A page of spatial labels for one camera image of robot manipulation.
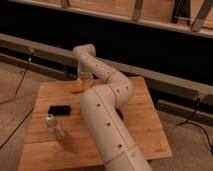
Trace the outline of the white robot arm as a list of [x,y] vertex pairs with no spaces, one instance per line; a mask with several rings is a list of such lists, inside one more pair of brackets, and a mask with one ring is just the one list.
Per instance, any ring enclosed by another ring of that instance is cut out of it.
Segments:
[[106,171],[153,171],[117,114],[134,94],[130,79],[98,60],[92,44],[77,46],[72,53],[81,66],[102,81],[81,94],[80,110]]

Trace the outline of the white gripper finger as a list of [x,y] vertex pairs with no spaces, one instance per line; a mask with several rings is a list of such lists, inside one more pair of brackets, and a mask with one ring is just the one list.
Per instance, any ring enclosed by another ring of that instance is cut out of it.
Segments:
[[83,90],[83,82],[81,80],[77,80],[79,90]]
[[89,88],[91,88],[93,86],[93,82],[87,82],[86,84],[85,84],[85,89],[89,89]]

